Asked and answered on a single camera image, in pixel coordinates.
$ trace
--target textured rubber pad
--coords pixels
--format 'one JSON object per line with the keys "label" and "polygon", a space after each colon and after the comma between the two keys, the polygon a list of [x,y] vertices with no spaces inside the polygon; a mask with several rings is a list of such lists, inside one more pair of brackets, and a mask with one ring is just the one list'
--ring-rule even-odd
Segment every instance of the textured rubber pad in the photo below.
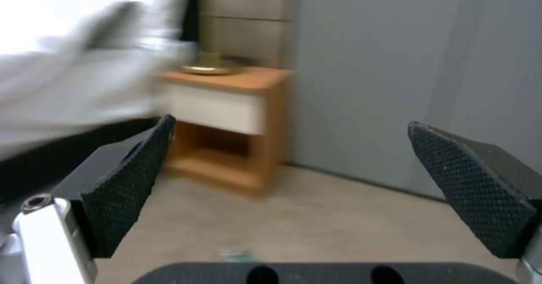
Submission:
{"label": "textured rubber pad", "polygon": [[111,257],[139,213],[161,169],[175,118],[125,141],[102,146],[52,191],[70,200],[93,257]]}
{"label": "textured rubber pad", "polygon": [[538,224],[540,175],[499,147],[419,122],[409,124],[409,138],[447,201],[487,249],[501,258],[521,257]]}

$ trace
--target white drawer front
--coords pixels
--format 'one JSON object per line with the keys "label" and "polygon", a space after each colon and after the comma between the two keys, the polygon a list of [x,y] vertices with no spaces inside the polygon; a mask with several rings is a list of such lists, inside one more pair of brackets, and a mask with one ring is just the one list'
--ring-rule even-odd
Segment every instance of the white drawer front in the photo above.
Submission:
{"label": "white drawer front", "polygon": [[263,134],[263,97],[208,87],[163,84],[166,110],[179,121]]}

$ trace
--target beige floor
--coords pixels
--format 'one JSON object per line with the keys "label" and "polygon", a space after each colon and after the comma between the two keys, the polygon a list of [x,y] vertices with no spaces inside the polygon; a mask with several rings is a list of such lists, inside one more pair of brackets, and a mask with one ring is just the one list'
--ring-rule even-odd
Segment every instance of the beige floor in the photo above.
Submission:
{"label": "beige floor", "polygon": [[97,261],[97,282],[216,261],[221,249],[261,261],[453,261],[514,274],[515,262],[492,257],[445,204],[298,168],[284,168],[277,183],[251,201],[161,176],[114,257]]}

